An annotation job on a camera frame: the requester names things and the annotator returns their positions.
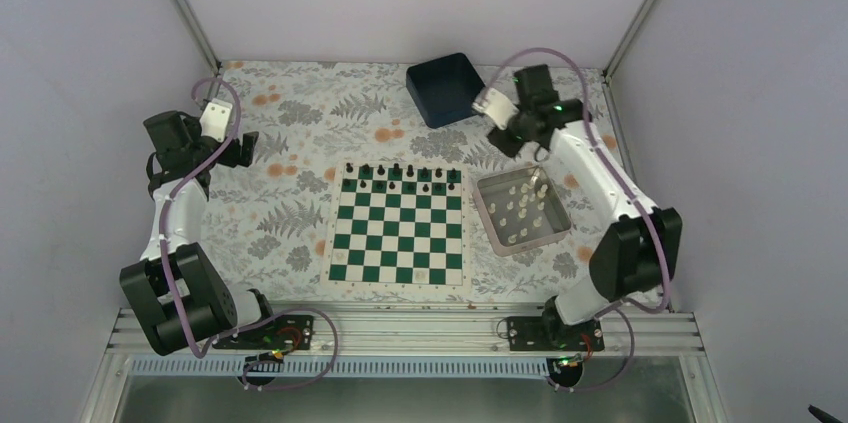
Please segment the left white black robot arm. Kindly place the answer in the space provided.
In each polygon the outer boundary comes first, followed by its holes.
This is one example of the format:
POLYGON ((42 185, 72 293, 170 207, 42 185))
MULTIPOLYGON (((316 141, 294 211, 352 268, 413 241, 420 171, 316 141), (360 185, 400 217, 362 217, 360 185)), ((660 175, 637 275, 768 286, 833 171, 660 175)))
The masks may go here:
POLYGON ((153 227, 139 261, 121 270, 119 283, 161 356, 227 330, 238 329, 255 348, 278 334, 267 298, 227 285, 200 244, 212 168, 252 163, 258 135, 229 136, 234 118, 231 104, 214 100, 200 116, 168 111, 144 122, 154 146, 146 165, 153 227))

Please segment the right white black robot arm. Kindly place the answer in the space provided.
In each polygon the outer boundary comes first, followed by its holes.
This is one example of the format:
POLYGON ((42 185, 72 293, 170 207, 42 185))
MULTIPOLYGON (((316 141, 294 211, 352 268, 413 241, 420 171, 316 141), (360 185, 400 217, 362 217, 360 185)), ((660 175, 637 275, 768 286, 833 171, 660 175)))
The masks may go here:
POLYGON ((660 303, 640 308, 665 310, 682 234, 680 214, 660 208, 626 175, 597 135, 587 98, 561 98, 548 66, 525 67, 514 73, 513 82, 516 101, 485 87, 474 103, 493 124, 488 141, 509 157, 527 143, 538 144, 551 162, 575 175, 607 226, 588 276, 545 303, 544 342, 567 349, 578 340, 581 324, 631 302, 636 293, 661 289, 660 303))

